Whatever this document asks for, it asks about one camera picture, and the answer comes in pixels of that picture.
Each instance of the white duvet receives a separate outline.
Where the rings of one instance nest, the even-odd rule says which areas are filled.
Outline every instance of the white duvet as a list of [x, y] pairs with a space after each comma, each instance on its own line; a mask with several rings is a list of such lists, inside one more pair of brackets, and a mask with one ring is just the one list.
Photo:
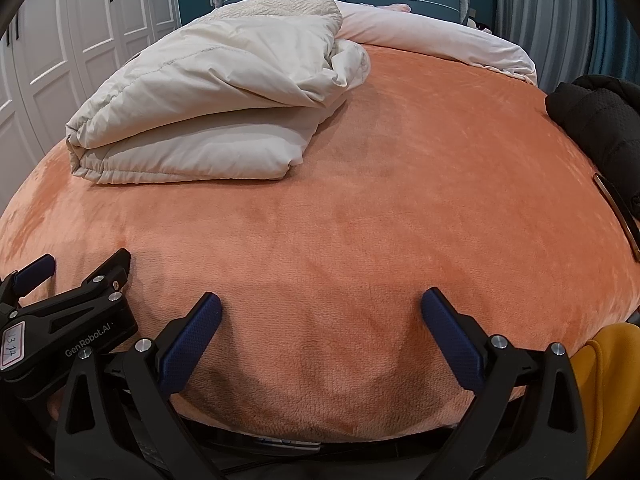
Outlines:
[[[245, 0], [146, 48], [68, 122], [72, 174], [99, 184], [281, 178], [302, 163], [318, 125], [369, 75], [369, 56], [359, 43], [535, 82], [533, 63], [508, 41], [475, 31], [491, 39], [474, 43], [472, 29], [454, 23], [339, 5]], [[410, 16], [412, 30], [392, 15]], [[466, 38], [457, 50], [456, 35]]]

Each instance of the metal bolt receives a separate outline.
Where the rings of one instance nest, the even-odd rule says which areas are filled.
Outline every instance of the metal bolt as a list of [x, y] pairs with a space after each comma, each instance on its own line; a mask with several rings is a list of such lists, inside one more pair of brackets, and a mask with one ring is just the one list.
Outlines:
[[491, 338], [491, 344], [496, 348], [503, 349], [503, 348], [507, 348], [507, 345], [509, 344], [509, 342], [507, 341], [507, 338], [505, 338], [505, 336], [503, 335], [494, 335]]
[[566, 354], [566, 349], [562, 346], [562, 343], [551, 343], [551, 351], [556, 355]]
[[146, 352], [151, 348], [151, 339], [141, 339], [136, 343], [136, 350], [138, 352]]

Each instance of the orange bedspread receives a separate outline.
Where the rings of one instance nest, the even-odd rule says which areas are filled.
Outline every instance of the orange bedspread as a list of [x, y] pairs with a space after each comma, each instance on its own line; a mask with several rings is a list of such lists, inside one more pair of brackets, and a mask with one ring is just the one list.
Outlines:
[[423, 325], [438, 286], [489, 333], [576, 351], [640, 300], [640, 265], [544, 94], [367, 47], [368, 81], [280, 182], [95, 186], [59, 145], [0, 220], [0, 276], [50, 252], [77, 286], [120, 247], [144, 336], [205, 290], [224, 318], [177, 409], [345, 441], [457, 422], [469, 402]]

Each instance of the bed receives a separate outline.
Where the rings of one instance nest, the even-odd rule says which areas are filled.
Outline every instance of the bed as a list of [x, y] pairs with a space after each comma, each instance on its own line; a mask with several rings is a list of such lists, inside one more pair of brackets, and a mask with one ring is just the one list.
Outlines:
[[151, 338], [215, 292], [222, 325], [174, 406], [311, 442], [460, 420], [470, 394], [420, 319], [430, 286], [523, 348], [556, 340], [573, 354], [625, 320], [640, 267], [544, 93], [479, 66], [364, 48], [368, 79], [279, 181], [95, 185], [70, 174], [57, 145], [0, 219], [0, 276], [55, 255], [56, 278], [34, 301], [127, 248], [126, 294]]

